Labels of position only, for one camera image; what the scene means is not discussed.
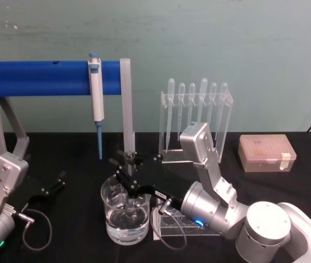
pipette tip box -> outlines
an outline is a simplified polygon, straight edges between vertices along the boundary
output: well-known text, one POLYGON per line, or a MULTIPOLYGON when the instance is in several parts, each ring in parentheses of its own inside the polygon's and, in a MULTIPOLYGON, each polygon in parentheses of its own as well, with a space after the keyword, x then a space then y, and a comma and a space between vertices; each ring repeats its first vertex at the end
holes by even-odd
POLYGON ((238 154, 245 172, 290 171, 297 158, 284 134, 241 135, 238 154))

white label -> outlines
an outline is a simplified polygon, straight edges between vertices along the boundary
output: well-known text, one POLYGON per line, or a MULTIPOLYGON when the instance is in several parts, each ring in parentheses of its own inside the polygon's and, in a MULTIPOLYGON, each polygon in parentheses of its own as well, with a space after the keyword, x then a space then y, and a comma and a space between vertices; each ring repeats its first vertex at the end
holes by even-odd
POLYGON ((159 193, 158 191, 155 192, 155 195, 161 197, 162 199, 166 199, 166 195, 159 193))

water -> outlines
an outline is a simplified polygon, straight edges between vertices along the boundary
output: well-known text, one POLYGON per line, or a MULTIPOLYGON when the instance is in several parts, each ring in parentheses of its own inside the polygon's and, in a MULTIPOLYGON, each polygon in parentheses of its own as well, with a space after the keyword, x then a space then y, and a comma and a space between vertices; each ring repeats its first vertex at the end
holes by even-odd
POLYGON ((109 237, 121 245, 138 243, 148 232, 149 203, 139 202, 139 199, 130 199, 127 194, 122 193, 113 199, 111 203, 118 201, 118 204, 106 213, 109 237))

teal wall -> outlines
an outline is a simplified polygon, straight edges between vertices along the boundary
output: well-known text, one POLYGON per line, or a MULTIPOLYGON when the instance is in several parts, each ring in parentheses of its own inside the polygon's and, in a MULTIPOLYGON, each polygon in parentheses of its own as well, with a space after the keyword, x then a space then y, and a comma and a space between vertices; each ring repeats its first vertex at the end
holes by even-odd
MULTIPOLYGON (((311 124, 310 0, 0 0, 0 60, 85 60, 91 50, 131 59, 137 132, 158 131, 170 77, 227 82, 231 131, 311 124)), ((30 132, 95 129, 89 97, 12 102, 30 132)), ((104 131, 122 130, 120 102, 105 98, 104 131)))

blue status light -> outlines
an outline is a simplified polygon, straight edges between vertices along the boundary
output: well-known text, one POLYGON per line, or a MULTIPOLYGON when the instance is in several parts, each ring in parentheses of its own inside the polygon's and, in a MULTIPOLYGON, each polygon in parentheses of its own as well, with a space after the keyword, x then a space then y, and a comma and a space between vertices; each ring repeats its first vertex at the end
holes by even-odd
POLYGON ((197 219, 195 222, 196 222, 198 225, 200 225, 200 226, 204 226, 203 222, 200 221, 199 219, 197 219))

